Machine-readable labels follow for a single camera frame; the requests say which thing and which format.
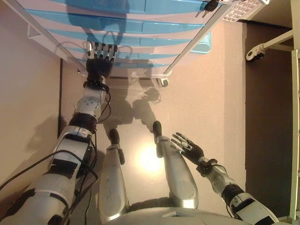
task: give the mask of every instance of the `caster wheel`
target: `caster wheel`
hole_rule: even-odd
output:
[[[165,88],[165,87],[167,87],[167,86],[169,85],[169,80],[168,80],[168,78],[158,78],[158,79],[156,79],[156,81],[157,81],[158,84],[159,84],[161,87],[163,87],[163,88]]]
[[[253,62],[255,60],[259,60],[265,54],[265,50],[263,48],[263,44],[257,45],[253,47],[246,55],[246,61]]]

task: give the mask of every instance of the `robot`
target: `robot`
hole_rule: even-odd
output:
[[[92,141],[98,123],[95,112],[109,93],[105,79],[113,67],[116,53],[116,45],[87,41],[88,76],[77,110],[58,138],[53,153],[46,157],[52,157],[48,171],[27,187],[7,211],[0,225],[68,224],[75,206],[97,182],[97,174],[92,170],[96,164],[96,157],[94,160],[91,157],[92,150],[95,150],[95,154],[97,152],[97,147]],[[97,207],[101,224],[285,224],[279,222],[276,216],[253,196],[244,192],[217,160],[207,159],[203,150],[189,138],[181,133],[174,134],[173,139],[163,136],[159,121],[153,124],[153,134],[157,156],[164,158],[170,189],[169,198],[155,208],[134,209],[129,206],[121,169],[125,158],[120,148],[118,131],[112,129],[109,132],[111,146],[106,150],[99,181]],[[196,170],[202,177],[210,181],[213,191],[220,195],[229,207],[232,218],[197,209],[198,189],[184,157],[196,165]],[[0,190],[25,171],[2,184]],[[76,183],[79,178],[85,179],[89,172],[94,175],[95,180],[74,197]]]

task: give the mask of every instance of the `beige floor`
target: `beige floor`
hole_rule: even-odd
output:
[[[169,86],[155,81],[111,79],[112,115],[97,127],[99,151],[109,140],[105,129],[118,128],[126,163],[122,166],[130,203],[168,196],[163,160],[156,158],[153,121],[163,134],[181,132],[201,146],[207,158],[216,158],[242,188],[245,187],[245,72],[242,23],[220,22],[212,30],[212,50],[178,65]],[[62,115],[69,121],[81,97],[84,77],[64,64]],[[210,183],[188,162],[199,190],[199,209],[226,215],[225,203]],[[75,213],[72,224],[82,224]]]

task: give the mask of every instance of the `robot leg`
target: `robot leg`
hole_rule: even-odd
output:
[[[109,132],[111,146],[106,150],[103,162],[98,194],[98,210],[101,224],[105,224],[123,214],[128,209],[121,165],[125,163],[119,145],[119,134],[116,129]]]
[[[159,121],[153,124],[153,134],[157,145],[157,156],[164,157],[165,174],[170,189],[170,197],[177,207],[196,209],[198,189],[183,156],[171,146],[170,139],[162,136]]]

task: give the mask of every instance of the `white wall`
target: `white wall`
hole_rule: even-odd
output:
[[[47,155],[57,138],[60,59],[26,32],[26,22],[0,1],[0,183]],[[0,200],[43,171],[27,172]]]

